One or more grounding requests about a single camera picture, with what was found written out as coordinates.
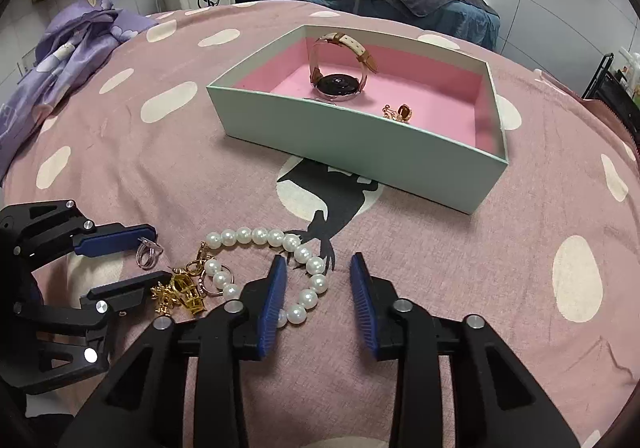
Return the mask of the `silver bangle with charm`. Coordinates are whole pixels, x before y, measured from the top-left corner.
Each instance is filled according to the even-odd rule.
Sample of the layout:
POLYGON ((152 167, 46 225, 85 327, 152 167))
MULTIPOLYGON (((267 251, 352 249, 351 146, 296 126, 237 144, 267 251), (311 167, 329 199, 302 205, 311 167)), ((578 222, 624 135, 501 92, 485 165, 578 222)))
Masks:
POLYGON ((140 245, 136 252, 137 265, 144 271, 150 271, 154 268, 164 253, 164 248, 157 242, 141 237, 140 245))

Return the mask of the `gold charm cluster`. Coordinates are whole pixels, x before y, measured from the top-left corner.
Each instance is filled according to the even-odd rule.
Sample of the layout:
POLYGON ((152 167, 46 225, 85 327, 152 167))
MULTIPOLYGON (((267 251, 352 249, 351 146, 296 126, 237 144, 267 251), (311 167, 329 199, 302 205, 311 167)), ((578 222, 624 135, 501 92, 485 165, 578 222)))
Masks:
POLYGON ((174 309, 186 309, 193 317, 206 311, 203 293, 198 289, 190 266, 174 267, 168 283, 157 283, 151 289, 154 312, 158 316, 170 316, 174 309))

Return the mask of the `gold heart earring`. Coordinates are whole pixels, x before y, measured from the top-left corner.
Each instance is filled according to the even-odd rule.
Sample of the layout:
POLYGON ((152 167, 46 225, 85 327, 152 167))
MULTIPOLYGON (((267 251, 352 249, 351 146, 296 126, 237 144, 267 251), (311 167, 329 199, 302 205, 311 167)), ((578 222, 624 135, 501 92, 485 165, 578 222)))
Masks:
POLYGON ((400 123, 409 123, 412 118, 412 109, 406 104, 400 105, 397 109, 385 105, 382 112, 384 118, 400 123))

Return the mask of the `pink polka dot bedsheet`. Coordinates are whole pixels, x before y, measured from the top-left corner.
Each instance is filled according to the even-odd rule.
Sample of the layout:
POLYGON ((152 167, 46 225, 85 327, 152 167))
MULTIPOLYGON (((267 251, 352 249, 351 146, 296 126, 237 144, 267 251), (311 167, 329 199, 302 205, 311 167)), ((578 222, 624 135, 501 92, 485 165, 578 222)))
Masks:
POLYGON ((395 367, 355 320, 348 264, 431 314, 484 316, 592 447, 639 381, 639 170, 634 153, 536 72, 466 45, 489 65, 509 164, 465 215, 368 179, 306 168, 224 134, 207 86, 303 24, 409 39, 389 20, 264 1, 157 17, 13 160, 7 203, 73 199, 100 223, 152 224, 166 266, 226 228, 303 229, 329 220, 336 263, 305 324, 242 369, 254 447, 379 447, 390 436, 395 367))

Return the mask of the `purple floral cloth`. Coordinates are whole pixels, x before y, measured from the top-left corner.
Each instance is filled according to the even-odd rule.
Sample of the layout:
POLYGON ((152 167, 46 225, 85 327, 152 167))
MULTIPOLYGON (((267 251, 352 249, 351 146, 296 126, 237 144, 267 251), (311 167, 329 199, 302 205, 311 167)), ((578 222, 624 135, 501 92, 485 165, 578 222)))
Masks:
POLYGON ((83 86, 114 49, 156 25, 112 0, 77 0, 59 12, 35 49, 35 66, 1 104, 1 173, 63 98, 83 86))

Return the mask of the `mint box pink lining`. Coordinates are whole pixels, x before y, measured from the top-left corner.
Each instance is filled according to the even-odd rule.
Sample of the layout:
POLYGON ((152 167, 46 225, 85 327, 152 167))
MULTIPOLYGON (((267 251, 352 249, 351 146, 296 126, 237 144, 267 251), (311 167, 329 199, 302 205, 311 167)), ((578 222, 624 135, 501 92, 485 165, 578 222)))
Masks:
MULTIPOLYGON (((356 58, 320 49, 323 72, 358 75, 356 58)), ((244 58, 207 86, 230 137, 318 161, 466 214, 509 164, 489 65, 460 51, 381 31, 302 25, 244 58), (341 31, 374 57, 378 72, 352 100, 329 102, 309 81, 308 54, 341 31), (382 109, 412 109, 409 123, 382 109)))

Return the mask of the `black trolley rack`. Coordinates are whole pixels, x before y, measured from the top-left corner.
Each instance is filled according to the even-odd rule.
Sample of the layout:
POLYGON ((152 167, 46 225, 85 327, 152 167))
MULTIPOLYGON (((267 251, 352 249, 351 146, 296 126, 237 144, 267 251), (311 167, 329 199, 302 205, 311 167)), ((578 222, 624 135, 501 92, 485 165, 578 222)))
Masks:
POLYGON ((639 107, 612 74, 613 62, 613 53, 602 57, 582 98, 587 101, 588 108, 602 106, 606 122, 611 122, 615 132, 622 133, 623 140, 639 151, 639 107))

